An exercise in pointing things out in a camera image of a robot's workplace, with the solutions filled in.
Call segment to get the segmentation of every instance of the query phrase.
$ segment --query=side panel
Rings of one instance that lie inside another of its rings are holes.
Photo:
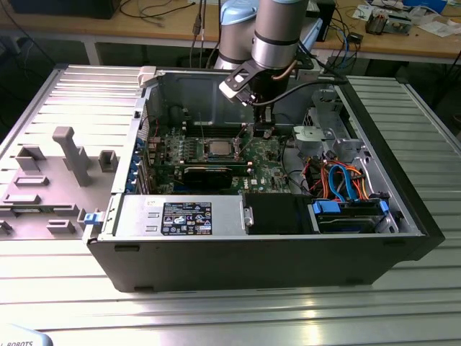
[[[122,292],[196,291],[371,284],[422,241],[94,241],[89,249]]]
[[[425,242],[421,248],[407,258],[407,260],[419,260],[442,243],[445,237],[370,117],[368,109],[360,101],[356,90],[351,84],[341,85],[339,89],[349,114],[357,121],[359,131],[364,135],[365,142],[370,142],[369,149],[372,155],[385,168],[399,198],[403,201],[418,229],[427,235],[424,237]]]

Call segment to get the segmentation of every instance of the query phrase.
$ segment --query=blue cable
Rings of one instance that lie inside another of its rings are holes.
[[[338,27],[335,27],[334,29],[343,35],[344,45],[346,46],[346,51],[344,52],[343,60],[341,61],[341,66],[344,67],[344,61],[346,60],[347,53],[349,52],[349,42],[347,42],[347,37],[343,30],[339,29]]]
[[[357,200],[358,199],[357,195],[354,189],[352,188],[352,181],[351,181],[351,176],[349,174],[349,171],[346,169],[346,167],[339,166],[338,164],[335,164],[334,166],[332,166],[330,168],[330,172],[328,173],[328,185],[330,186],[330,190],[337,198],[341,200],[341,202],[346,202],[346,198],[341,196],[341,194],[338,191],[336,191],[334,187],[333,173],[337,168],[342,169],[344,173],[344,181],[346,182],[346,190],[347,190],[347,194],[349,195],[349,198],[351,200]]]

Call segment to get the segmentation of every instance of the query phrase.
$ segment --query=power supply label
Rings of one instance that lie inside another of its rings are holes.
[[[211,235],[211,203],[164,203],[161,233],[164,236]]]

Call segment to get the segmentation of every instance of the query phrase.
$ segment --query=blue clip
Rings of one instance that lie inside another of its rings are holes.
[[[128,173],[128,180],[136,180],[136,176],[135,176],[135,172],[130,170],[130,172]]]
[[[389,205],[388,203],[385,201],[385,200],[382,200],[380,202],[380,207],[381,207],[381,210],[384,214],[387,214],[389,213]]]
[[[84,223],[86,225],[100,225],[104,221],[104,213],[87,213],[84,218]]]
[[[136,163],[135,162],[131,162],[130,163],[130,169],[133,171],[133,172],[137,172],[139,170],[138,166],[136,166]]]
[[[135,145],[136,148],[144,148],[144,141],[141,138],[136,137]]]
[[[136,164],[141,161],[141,158],[138,155],[131,156],[131,162],[135,162]]]
[[[315,214],[341,212],[338,202],[335,202],[334,200],[317,200],[313,204],[313,210]]]
[[[126,193],[133,193],[135,192],[135,185],[133,185],[131,182],[127,182],[125,184],[125,192]]]

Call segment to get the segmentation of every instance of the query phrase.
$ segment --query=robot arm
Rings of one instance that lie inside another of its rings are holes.
[[[215,68],[234,70],[220,85],[228,99],[252,105],[286,90],[300,36],[310,49],[322,24],[305,17],[307,6],[308,0],[230,0],[223,5]],[[255,123],[273,124],[272,108],[255,106]]]

